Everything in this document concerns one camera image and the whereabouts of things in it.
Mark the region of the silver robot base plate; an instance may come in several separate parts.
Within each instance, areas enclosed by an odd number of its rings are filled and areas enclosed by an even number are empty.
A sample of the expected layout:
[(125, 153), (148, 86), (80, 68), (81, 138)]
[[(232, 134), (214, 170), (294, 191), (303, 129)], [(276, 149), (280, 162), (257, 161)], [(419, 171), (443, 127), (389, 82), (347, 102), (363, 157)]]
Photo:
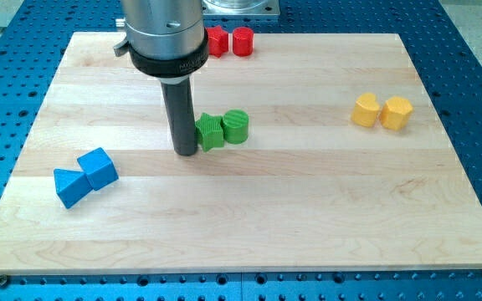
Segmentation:
[(202, 0), (205, 16), (278, 17), (279, 0)]

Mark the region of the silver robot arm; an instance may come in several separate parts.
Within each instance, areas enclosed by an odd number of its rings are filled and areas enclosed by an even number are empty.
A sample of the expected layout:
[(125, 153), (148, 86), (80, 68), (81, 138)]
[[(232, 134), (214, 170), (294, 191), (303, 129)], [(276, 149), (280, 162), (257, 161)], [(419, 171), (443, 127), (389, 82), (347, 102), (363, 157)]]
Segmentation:
[(200, 0), (121, 0), (125, 37), (115, 56), (131, 56), (144, 74), (180, 84), (208, 60)]

